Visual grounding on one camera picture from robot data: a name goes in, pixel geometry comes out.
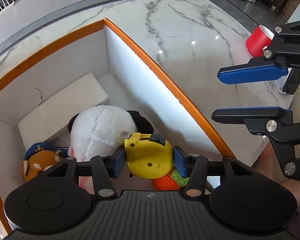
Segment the orange crochet carrot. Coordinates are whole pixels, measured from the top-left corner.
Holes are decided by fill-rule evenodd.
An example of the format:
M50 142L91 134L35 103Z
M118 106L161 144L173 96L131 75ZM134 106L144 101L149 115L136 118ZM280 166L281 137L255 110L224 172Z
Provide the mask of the orange crochet carrot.
M163 177L152 179L152 184L157 191L174 191L185 187L189 178L183 178L176 168L172 168L170 172Z

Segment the white rectangular box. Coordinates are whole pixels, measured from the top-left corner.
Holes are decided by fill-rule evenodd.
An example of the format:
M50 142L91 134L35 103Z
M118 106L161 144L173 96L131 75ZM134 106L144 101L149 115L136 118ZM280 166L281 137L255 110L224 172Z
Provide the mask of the white rectangular box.
M52 142L68 130L73 116L109 102L109 96L93 74L86 74L47 99L18 123L25 149L37 142Z

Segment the white tablet device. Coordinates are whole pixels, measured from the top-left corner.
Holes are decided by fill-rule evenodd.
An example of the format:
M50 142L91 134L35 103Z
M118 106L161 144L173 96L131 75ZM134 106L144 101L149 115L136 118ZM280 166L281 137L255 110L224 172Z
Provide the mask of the white tablet device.
M294 85L290 84L288 76L282 76L275 80L275 84L281 94L293 95L295 93Z

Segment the orange white storage box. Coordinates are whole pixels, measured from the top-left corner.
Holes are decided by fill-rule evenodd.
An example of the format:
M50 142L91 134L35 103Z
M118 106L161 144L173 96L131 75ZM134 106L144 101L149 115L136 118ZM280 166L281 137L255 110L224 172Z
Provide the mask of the orange white storage box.
M0 78L0 224L20 163L36 142L69 146L69 120L96 105L139 111L172 145L212 160L232 151L199 108L109 19L55 38Z

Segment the red paper cup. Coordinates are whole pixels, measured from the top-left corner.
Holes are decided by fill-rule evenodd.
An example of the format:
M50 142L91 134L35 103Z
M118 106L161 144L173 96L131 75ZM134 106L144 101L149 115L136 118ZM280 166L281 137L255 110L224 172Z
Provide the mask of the red paper cup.
M260 57L263 51L271 44L274 33L265 27L259 25L245 41L247 51L252 57Z

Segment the sailor dog plush toy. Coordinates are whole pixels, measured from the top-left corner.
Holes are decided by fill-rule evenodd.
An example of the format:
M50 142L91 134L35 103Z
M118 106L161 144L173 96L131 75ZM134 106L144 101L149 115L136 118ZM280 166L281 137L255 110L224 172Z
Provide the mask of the sailor dog plush toy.
M62 150L54 150L49 144L38 142L26 151L21 161L21 175L29 181L66 157Z

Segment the white black panda plush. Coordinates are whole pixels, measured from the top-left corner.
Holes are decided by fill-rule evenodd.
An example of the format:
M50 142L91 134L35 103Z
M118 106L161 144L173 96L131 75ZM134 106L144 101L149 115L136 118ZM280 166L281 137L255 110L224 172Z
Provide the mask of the white black panda plush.
M74 116L68 124L70 147L68 155L78 161L112 155L124 145L122 132L151 134L151 123L138 111L126 111L117 106L98 105Z

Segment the yellow tape measure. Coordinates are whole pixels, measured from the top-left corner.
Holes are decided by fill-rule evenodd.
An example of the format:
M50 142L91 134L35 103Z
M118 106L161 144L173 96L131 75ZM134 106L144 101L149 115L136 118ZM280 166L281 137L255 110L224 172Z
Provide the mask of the yellow tape measure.
M157 179L173 168L171 144L159 134L122 132L129 172L143 179Z

